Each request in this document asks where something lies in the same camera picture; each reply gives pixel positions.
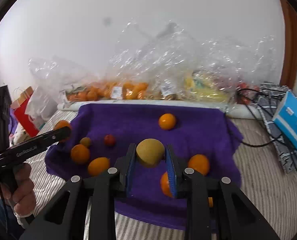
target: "orange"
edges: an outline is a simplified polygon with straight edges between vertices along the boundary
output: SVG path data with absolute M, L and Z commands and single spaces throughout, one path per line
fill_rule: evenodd
M 111 89 L 105 89 L 104 90 L 104 97 L 107 98 L 107 99 L 111 99 L 111 92 L 112 92 Z
M 96 92 L 96 87 L 93 87 L 93 86 L 90 86 L 90 87 L 87 87 L 85 89 L 86 92 L 89 92 L 89 91 L 95 91 Z
M 72 130 L 72 127 L 71 127 L 70 123 L 69 123 L 68 121 L 65 121 L 65 120 L 60 120 L 60 121 L 58 121 L 58 122 L 54 125 L 53 130 L 60 129 L 60 128 L 65 127 L 65 126 L 69 127 L 69 128 Z M 67 137 L 67 138 L 64 139 L 64 140 L 61 140 L 60 142 L 65 142 L 68 138 L 69 138 L 69 137 Z
M 162 175 L 162 177 L 160 179 L 160 184 L 161 184 L 161 189 L 162 189 L 162 192 L 164 193 L 164 195 L 173 197 L 172 193 L 170 192 L 170 184 L 168 181 L 167 172 L 165 172 Z
M 146 91 L 145 90 L 141 90 L 138 95 L 137 95 L 137 99 L 146 99 Z
M 90 159 L 90 150 L 83 144 L 75 145 L 71 150 L 71 159 L 76 164 L 85 164 Z
M 99 175 L 110 167 L 110 160 L 106 157 L 96 158 L 92 160 L 87 168 L 88 174 L 92 177 Z
M 148 88 L 148 86 L 149 86 L 149 84 L 147 84 L 147 83 L 138 83 L 137 85 L 134 86 L 133 91 L 135 93 L 138 93 L 142 90 L 146 90 Z
M 123 89 L 133 90 L 134 85 L 131 82 L 125 82 L 123 84 Z
M 125 99 L 137 99 L 137 93 L 135 91 L 127 90 L 127 93 L 125 95 Z
M 87 101 L 87 92 L 79 92 L 78 93 L 78 99 L 79 101 Z
M 212 197 L 209 197 L 209 206 L 213 207 L 213 198 Z
M 87 101 L 96 101 L 97 100 L 97 93 L 95 90 L 91 90 L 87 93 Z
M 99 97 L 103 98 L 104 97 L 104 90 L 103 89 L 100 89 L 100 88 L 97 88 L 96 89 L 96 93 Z
M 187 166 L 189 168 L 192 168 L 198 171 L 204 176 L 207 175 L 208 172 L 210 171 L 210 162 L 208 158 L 202 154 L 197 154 L 197 155 L 194 155 L 192 158 L 190 158 Z
M 78 95 L 77 94 L 68 94 L 67 99 L 68 99 L 68 101 L 76 101 L 78 99 Z
M 163 130 L 171 130 L 176 125 L 176 118 L 173 114 L 164 114 L 158 120 L 158 124 Z

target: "blue box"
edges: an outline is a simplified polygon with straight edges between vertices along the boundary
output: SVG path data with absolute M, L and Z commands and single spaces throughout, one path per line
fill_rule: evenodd
M 297 98 L 291 91 L 286 93 L 272 120 L 297 150 Z

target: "blue gripper pad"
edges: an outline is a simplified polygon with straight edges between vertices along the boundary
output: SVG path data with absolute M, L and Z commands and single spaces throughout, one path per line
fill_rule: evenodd
M 135 170 L 135 161 L 136 161 L 136 154 L 135 151 L 133 151 L 130 163 L 129 163 L 129 167 L 127 170 L 127 177 L 126 177 L 126 194 L 127 196 L 129 196 L 129 193 L 131 191 L 132 188 L 132 182 L 133 182 L 133 174 L 134 174 L 134 170 Z
M 176 175 L 172 163 L 172 159 L 170 157 L 170 151 L 168 147 L 166 148 L 166 155 L 165 155 L 165 161 L 166 161 L 166 168 L 167 168 L 167 177 L 169 179 L 169 185 L 170 185 L 170 192 L 172 193 L 173 197 L 177 197 L 177 187 L 176 187 Z

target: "checkered cloth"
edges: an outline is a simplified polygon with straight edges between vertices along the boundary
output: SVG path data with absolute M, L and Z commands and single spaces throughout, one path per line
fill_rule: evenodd
M 273 135 L 275 138 L 279 137 L 278 141 L 281 141 L 284 143 L 284 139 L 281 135 L 281 131 L 279 128 L 277 128 L 277 126 L 275 125 L 275 123 L 272 121 L 272 117 L 275 114 L 275 111 L 277 110 L 277 107 L 279 105 L 279 103 L 281 102 L 281 100 L 284 98 L 285 93 L 287 91 L 290 91 L 290 89 L 287 86 L 278 86 L 276 84 L 270 84 L 270 83 L 265 83 L 263 84 L 263 86 L 261 87 L 261 89 L 263 89 L 263 92 L 268 94 L 268 97 L 265 96 L 259 96 L 258 97 L 258 107 L 257 109 L 259 110 L 264 124 L 266 126 L 267 131 Z M 279 90 L 281 92 L 276 92 L 276 91 L 270 91 L 270 90 L 265 90 L 265 89 L 274 89 L 274 90 Z M 274 99 L 271 96 L 278 96 L 280 97 L 280 99 Z M 266 111 L 264 111 L 262 108 L 266 109 L 269 113 L 271 113 L 271 115 L 269 115 Z M 290 152 L 289 149 L 285 146 L 280 144 L 279 142 L 274 142 L 273 143 L 276 149 L 276 153 L 278 155 L 278 159 L 281 163 L 282 169 L 284 170 L 285 173 L 289 173 L 293 170 L 295 170 L 295 167 L 293 165 L 293 161 L 291 158 L 291 154 L 295 154 L 297 157 L 297 151 L 294 152 Z M 293 158 L 295 165 L 297 166 L 297 158 Z

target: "plastic bag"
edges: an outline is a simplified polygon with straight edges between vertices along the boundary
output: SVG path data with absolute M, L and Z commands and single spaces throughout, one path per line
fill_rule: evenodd
M 135 26 L 129 24 L 124 31 L 127 40 L 140 35 Z M 184 99 L 184 76 L 200 63 L 200 44 L 178 25 L 169 23 L 155 38 L 132 51 L 131 56 L 129 49 L 120 49 L 108 67 L 107 79 L 114 80 L 112 91 L 122 93 L 119 99 Z
M 192 74 L 193 78 L 200 77 L 199 82 L 204 81 L 203 93 L 197 93 L 201 100 L 213 98 L 220 101 L 231 98 L 234 91 L 241 88 L 259 90 L 260 84 L 268 80 L 276 68 L 272 36 L 260 39 L 256 48 L 246 46 L 231 37 L 209 41 L 207 44 L 209 54 L 203 61 L 202 71 Z M 244 90 L 242 94 L 252 99 L 255 92 Z M 251 103 L 243 97 L 237 98 L 237 102 Z
M 227 105 L 238 82 L 240 46 L 229 39 L 208 41 L 208 54 L 198 68 L 185 77 L 188 100 L 223 103 Z
M 25 109 L 32 120 L 41 118 L 44 122 L 50 120 L 57 111 L 57 103 L 41 87 L 37 87 L 31 95 Z
M 97 94 L 94 96 L 98 78 L 70 60 L 30 59 L 29 69 L 37 84 L 59 104 L 98 98 Z

